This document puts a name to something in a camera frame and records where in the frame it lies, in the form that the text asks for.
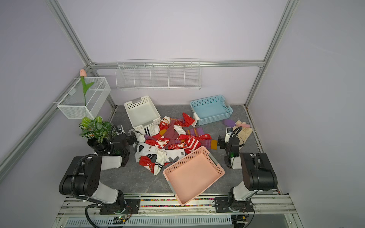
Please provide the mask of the white sock black pattern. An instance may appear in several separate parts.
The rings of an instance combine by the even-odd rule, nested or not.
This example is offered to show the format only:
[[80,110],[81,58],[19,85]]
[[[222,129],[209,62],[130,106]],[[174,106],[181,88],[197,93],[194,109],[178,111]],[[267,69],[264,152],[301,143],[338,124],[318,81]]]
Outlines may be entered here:
[[144,142],[139,142],[134,145],[135,160],[139,163],[141,156],[156,154],[157,147],[151,146]]

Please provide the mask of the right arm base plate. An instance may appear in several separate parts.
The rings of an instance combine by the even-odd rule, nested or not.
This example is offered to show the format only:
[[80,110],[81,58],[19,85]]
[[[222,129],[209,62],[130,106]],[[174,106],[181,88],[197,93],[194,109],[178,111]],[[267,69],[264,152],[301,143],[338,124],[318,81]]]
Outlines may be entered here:
[[212,206],[217,213],[239,213],[239,212],[254,212],[253,203],[249,201],[237,201],[229,197],[216,197]]

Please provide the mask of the white plastic basket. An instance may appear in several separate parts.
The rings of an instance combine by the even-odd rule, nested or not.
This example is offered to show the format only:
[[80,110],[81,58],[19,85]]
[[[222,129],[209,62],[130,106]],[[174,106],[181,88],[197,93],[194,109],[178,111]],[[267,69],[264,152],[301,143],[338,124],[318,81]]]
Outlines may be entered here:
[[137,131],[160,124],[161,116],[149,96],[128,101],[124,107],[132,127]]

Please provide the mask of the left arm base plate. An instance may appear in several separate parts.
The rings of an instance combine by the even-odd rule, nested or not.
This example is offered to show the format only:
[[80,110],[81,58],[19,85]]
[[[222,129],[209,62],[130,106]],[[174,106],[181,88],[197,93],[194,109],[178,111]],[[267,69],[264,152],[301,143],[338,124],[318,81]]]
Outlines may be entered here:
[[131,215],[140,209],[140,199],[124,199],[122,203],[105,204],[100,208],[100,215]]

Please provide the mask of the beige work glove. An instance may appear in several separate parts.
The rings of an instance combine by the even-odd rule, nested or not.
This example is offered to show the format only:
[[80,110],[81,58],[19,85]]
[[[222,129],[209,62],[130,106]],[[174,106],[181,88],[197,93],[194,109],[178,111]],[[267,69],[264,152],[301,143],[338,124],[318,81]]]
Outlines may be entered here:
[[253,129],[251,128],[251,125],[246,122],[236,121],[235,126],[233,127],[233,130],[237,129],[238,127],[242,127],[242,130],[238,133],[238,139],[240,140],[240,147],[242,147],[251,133],[253,132]]

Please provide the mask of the green potted plant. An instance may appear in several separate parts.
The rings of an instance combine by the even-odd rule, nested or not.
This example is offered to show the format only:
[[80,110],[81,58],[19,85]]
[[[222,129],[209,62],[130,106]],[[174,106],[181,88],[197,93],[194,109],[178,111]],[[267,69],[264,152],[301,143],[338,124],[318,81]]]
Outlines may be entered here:
[[117,132],[113,125],[104,121],[101,116],[95,119],[84,117],[79,124],[81,129],[80,136],[87,139],[87,144],[99,154],[108,154],[111,152],[111,141]]

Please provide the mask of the purple pink striped sock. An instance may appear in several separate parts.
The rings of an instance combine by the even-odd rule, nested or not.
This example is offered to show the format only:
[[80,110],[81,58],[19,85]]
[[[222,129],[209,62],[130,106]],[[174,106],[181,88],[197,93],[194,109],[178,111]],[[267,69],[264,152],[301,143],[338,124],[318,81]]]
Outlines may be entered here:
[[196,127],[196,128],[192,128],[186,131],[187,135],[193,135],[193,136],[202,136],[204,135],[204,130],[202,127]]

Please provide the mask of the white sock grey emblem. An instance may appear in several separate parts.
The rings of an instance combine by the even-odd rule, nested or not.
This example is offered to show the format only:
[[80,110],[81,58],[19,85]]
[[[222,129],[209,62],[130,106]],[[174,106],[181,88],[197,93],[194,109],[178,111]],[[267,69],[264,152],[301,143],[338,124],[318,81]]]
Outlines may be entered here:
[[166,163],[176,162],[185,157],[184,149],[166,150]]

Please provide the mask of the red white striped sock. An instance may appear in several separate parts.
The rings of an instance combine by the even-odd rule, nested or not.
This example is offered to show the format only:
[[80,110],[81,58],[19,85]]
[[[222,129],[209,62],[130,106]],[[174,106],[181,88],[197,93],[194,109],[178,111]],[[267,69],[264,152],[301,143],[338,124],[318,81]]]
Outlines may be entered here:
[[168,150],[184,149],[186,154],[190,154],[202,145],[199,138],[193,135],[180,135],[178,140],[181,142],[169,145]]

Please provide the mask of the pink plastic basket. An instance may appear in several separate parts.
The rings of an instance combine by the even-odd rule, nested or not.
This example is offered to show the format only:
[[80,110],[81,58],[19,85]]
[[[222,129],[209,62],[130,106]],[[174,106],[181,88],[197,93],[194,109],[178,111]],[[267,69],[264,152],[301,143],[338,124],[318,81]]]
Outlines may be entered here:
[[204,146],[163,171],[168,185],[181,206],[204,193],[224,174],[222,166]]

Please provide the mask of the white black striped sock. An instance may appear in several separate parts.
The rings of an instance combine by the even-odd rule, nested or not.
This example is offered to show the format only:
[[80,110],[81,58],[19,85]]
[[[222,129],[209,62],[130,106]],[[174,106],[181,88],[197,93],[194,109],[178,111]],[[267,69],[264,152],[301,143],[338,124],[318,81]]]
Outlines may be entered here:
[[160,128],[158,125],[151,125],[149,127],[145,127],[139,130],[133,130],[136,133],[142,134],[142,135],[148,135],[148,136],[155,136],[159,134]]

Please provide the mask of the artificial pink tulip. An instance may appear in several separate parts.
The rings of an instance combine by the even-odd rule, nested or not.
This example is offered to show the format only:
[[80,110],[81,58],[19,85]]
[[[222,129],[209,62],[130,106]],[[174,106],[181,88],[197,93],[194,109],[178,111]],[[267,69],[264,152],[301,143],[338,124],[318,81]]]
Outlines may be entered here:
[[80,81],[82,83],[82,88],[83,88],[83,95],[84,95],[84,105],[87,105],[86,102],[86,94],[87,91],[94,85],[94,81],[90,82],[90,83],[86,83],[85,78],[87,77],[87,73],[84,69],[80,70]]

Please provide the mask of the red snowflake sock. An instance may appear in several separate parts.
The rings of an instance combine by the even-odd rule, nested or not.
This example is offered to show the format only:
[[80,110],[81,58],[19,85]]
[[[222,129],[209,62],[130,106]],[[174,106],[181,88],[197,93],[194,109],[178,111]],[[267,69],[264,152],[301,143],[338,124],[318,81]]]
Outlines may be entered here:
[[181,126],[181,127],[189,127],[195,123],[195,120],[190,117],[188,114],[183,113],[182,119],[178,119],[175,121],[174,125]]

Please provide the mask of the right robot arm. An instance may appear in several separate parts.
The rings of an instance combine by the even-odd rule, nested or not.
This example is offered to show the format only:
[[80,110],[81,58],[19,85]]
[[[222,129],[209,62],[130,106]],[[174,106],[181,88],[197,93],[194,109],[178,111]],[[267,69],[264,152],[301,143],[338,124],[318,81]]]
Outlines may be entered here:
[[241,153],[244,142],[240,141],[239,126],[236,129],[226,128],[224,138],[218,137],[218,146],[224,149],[225,164],[229,169],[242,171],[242,181],[231,188],[227,197],[217,197],[214,207],[217,213],[254,212],[255,206],[251,197],[256,194],[275,190],[278,180],[266,153]]

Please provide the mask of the pink purple yellow sock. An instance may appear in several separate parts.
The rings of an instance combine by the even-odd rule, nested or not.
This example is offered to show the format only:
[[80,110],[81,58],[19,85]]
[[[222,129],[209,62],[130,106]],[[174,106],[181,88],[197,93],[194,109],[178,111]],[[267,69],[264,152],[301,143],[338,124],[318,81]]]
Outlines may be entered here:
[[197,137],[201,146],[206,147],[208,150],[217,150],[218,148],[218,141],[212,139],[209,134],[204,134]]

